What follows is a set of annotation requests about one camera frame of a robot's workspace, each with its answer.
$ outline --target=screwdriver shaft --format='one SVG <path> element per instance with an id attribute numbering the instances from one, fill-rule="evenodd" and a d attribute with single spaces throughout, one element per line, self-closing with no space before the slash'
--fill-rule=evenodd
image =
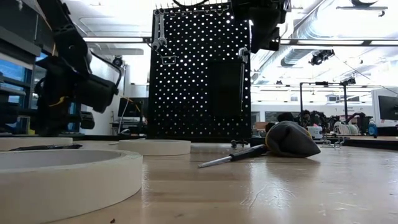
<path id="1" fill-rule="evenodd" d="M 214 165 L 218 165 L 218 164 L 222 164 L 224 162 L 229 162 L 232 159 L 232 156 L 227 156 L 221 159 L 216 159 L 213 161 L 209 161 L 209 162 L 205 162 L 202 164 L 198 165 L 198 168 L 204 168 L 204 167 L 209 167 L 209 166 L 214 166 Z"/>

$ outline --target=black pegboard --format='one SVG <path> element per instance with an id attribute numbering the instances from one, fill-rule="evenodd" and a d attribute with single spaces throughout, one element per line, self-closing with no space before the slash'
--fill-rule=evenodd
<path id="1" fill-rule="evenodd" d="M 226 9 L 227 6 L 229 4 L 197 7 L 206 13 L 181 13 L 185 9 L 178 8 L 165 10 L 165 37 L 170 51 L 161 49 L 159 52 L 162 55 L 173 53 L 178 58 L 175 65 L 163 65 L 159 54 L 152 51 L 147 133 L 149 138 L 251 137 L 250 61 L 246 64 L 244 73 L 241 116 L 214 117 L 210 113 L 207 63 L 239 60 L 239 48 L 250 48 L 248 21 L 234 19 L 230 8 L 221 15 L 211 11 Z M 175 17 L 168 12 L 176 12 Z"/>

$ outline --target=wooden table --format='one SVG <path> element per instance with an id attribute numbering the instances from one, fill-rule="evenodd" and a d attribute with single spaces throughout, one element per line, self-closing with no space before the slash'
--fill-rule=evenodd
<path id="1" fill-rule="evenodd" d="M 230 152 L 229 145 L 192 144 L 190 155 L 145 157 L 140 192 L 54 223 L 398 223 L 396 152 L 324 148 L 309 159 L 260 157 L 197 169 Z"/>

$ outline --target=wrench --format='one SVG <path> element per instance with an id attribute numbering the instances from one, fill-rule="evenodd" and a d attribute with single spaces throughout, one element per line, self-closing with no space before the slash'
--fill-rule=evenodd
<path id="1" fill-rule="evenodd" d="M 160 12 L 159 19 L 160 19 L 160 37 L 159 37 L 158 41 L 159 41 L 160 45 L 166 46 L 167 40 L 164 37 L 164 13 Z"/>
<path id="2" fill-rule="evenodd" d="M 154 41 L 152 43 L 152 48 L 154 50 L 159 49 L 160 47 L 160 42 L 159 42 L 159 11 L 156 10 L 154 11 L 155 15 L 155 34 L 154 34 Z"/>

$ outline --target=screwdriver handle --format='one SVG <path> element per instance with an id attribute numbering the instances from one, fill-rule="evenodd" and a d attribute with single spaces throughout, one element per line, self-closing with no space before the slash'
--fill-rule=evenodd
<path id="1" fill-rule="evenodd" d="M 254 147 L 251 147 L 246 150 L 232 153 L 229 156 L 231 156 L 231 162 L 233 162 L 233 161 L 238 161 L 241 159 L 247 159 L 247 158 L 261 156 L 262 154 L 264 154 L 266 152 L 267 152 L 267 149 L 266 149 L 265 145 L 258 145 L 258 146 L 254 146 Z"/>

